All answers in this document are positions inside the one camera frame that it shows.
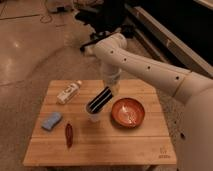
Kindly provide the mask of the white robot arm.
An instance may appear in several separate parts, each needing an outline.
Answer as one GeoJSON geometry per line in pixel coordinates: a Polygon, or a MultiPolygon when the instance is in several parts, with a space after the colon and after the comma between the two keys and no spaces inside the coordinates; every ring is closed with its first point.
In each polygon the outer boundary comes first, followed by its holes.
{"type": "Polygon", "coordinates": [[[213,171],[213,79],[194,71],[139,56],[126,50],[127,40],[113,34],[94,46],[106,86],[125,70],[184,105],[178,140],[178,171],[213,171]]]}

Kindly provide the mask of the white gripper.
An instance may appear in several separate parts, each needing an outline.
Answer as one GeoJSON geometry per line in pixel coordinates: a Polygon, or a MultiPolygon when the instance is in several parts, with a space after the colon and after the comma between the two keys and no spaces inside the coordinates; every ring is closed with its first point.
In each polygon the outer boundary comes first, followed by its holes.
{"type": "Polygon", "coordinates": [[[103,75],[103,84],[105,87],[108,87],[113,94],[118,94],[120,85],[119,85],[120,75],[103,75]]]}

